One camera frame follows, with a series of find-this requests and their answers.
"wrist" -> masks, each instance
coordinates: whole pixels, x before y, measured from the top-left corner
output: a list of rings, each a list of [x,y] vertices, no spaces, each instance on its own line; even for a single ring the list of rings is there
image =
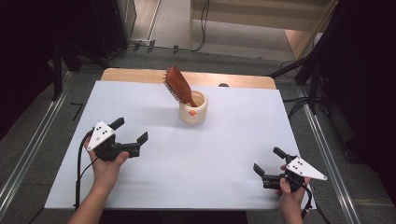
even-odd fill
[[[91,193],[97,195],[97,196],[108,196],[111,192],[112,188],[109,186],[104,186],[99,183],[96,183],[93,181],[93,185],[91,188]]]
[[[293,215],[293,216],[283,216],[283,220],[285,221],[285,224],[303,224],[303,218],[301,217],[301,214],[298,215]]]

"ceramic cup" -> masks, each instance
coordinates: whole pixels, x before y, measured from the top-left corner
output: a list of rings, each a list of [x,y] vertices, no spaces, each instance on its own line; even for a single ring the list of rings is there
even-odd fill
[[[195,125],[205,120],[207,111],[207,98],[200,91],[191,91],[192,100],[198,107],[191,107],[190,104],[179,104],[179,116],[184,122]]]

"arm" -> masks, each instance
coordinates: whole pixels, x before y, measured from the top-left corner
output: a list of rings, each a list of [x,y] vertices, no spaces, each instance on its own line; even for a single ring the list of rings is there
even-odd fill
[[[286,165],[280,167],[281,170],[286,169]],[[305,178],[305,184],[308,185],[311,178]],[[305,194],[305,189],[299,188],[295,192],[291,192],[290,184],[285,177],[280,179],[280,188],[277,194],[281,195],[279,200],[279,212],[285,220],[286,224],[302,224],[301,202]]]
[[[90,138],[87,139],[84,146],[87,147],[89,142]],[[91,161],[94,161],[96,159],[95,153],[90,151],[89,154]],[[93,163],[94,180],[92,188],[78,210],[68,221],[69,224],[99,222],[107,197],[117,182],[122,164],[128,157],[128,152],[121,152],[114,161],[107,162],[97,159]]]

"finger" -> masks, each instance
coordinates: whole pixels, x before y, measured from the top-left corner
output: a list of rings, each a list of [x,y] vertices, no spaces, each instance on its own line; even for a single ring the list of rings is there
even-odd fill
[[[308,186],[309,182],[311,181],[311,177],[305,177],[304,182]]]
[[[280,178],[280,189],[282,189],[283,193],[290,193],[291,189],[290,189],[290,184],[288,181],[286,181],[285,177]]]
[[[88,147],[88,144],[90,143],[90,141],[91,141],[91,138],[90,138],[90,137],[88,137],[87,139],[85,139],[85,142],[84,142],[84,147],[85,147],[85,148]]]
[[[122,166],[123,163],[125,163],[125,161],[129,158],[129,152],[126,151],[122,151],[117,158],[114,160],[114,162],[118,165],[118,166]]]
[[[96,156],[96,154],[95,154],[95,152],[93,150],[88,151],[88,154],[90,155],[91,161],[96,160],[97,156]]]

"white table surface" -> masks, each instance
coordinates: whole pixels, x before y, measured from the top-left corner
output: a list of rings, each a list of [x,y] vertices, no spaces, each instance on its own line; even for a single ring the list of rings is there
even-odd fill
[[[285,163],[280,147],[299,155],[279,91],[191,86],[209,100],[206,119],[190,126],[163,84],[97,81],[50,191],[46,208],[73,209],[78,147],[98,120],[123,117],[116,142],[134,143],[148,132],[140,157],[120,170],[106,208],[175,210],[277,209],[278,196],[253,171],[268,175]],[[81,170],[90,160],[82,153]],[[81,201],[92,185],[90,168],[81,180]]]

